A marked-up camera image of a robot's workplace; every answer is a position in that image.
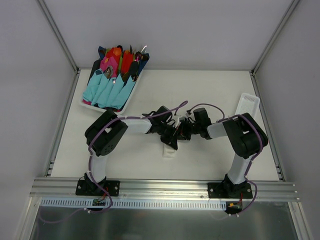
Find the white paper napkin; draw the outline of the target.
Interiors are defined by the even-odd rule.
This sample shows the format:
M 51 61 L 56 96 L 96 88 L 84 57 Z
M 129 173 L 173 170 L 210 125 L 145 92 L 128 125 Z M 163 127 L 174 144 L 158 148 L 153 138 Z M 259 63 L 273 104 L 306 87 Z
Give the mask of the white paper napkin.
M 172 147 L 164 144 L 163 145 L 163 153 L 162 153 L 162 156 L 164 158 L 174 158 L 176 155 L 176 150 L 173 149 Z

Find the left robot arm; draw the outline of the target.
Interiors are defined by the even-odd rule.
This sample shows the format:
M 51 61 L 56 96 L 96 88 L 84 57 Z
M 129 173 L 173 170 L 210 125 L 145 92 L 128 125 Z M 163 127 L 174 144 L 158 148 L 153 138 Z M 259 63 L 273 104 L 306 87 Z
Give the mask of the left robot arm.
M 106 110 L 84 133 L 90 154 L 88 171 L 77 182 L 77 196 L 119 195 L 120 182 L 108 180 L 106 163 L 108 155 L 116 148 L 125 133 L 153 134 L 160 136 L 160 141 L 168 146 L 164 155 L 178 149 L 178 128 L 169 122 L 172 111 L 161 106 L 158 111 L 141 116 L 118 116 L 112 110 Z

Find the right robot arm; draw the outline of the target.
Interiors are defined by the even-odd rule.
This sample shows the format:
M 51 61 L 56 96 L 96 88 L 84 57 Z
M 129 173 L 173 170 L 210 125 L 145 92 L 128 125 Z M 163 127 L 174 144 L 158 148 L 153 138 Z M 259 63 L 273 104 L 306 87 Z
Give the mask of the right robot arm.
M 253 160 L 268 145 L 268 137 L 249 113 L 212 123 L 202 107 L 194 111 L 194 120 L 182 120 L 177 129 L 178 140 L 190 140 L 200 135 L 206 140 L 227 137 L 234 151 L 231 168 L 220 182 L 207 184 L 210 199 L 252 199 L 251 184 L 246 176 Z

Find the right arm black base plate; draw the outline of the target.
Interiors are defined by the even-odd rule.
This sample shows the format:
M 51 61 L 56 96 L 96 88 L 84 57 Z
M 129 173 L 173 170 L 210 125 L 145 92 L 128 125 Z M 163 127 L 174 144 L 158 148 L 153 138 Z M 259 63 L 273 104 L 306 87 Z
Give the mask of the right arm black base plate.
M 210 199 L 252 199 L 253 191 L 248 182 L 233 185 L 228 182 L 207 183 L 207 193 Z

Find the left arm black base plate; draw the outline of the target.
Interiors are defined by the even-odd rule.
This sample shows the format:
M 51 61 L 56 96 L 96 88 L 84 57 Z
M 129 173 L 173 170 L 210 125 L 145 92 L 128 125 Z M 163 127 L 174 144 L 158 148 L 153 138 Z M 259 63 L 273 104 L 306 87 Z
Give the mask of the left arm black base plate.
M 102 180 L 99 182 L 99 187 L 93 183 L 89 178 L 80 179 L 77 182 L 75 195 L 76 196 L 95 196 L 101 197 L 107 195 L 106 192 L 111 197 L 118 197 L 120 191 L 120 181 L 118 180 Z

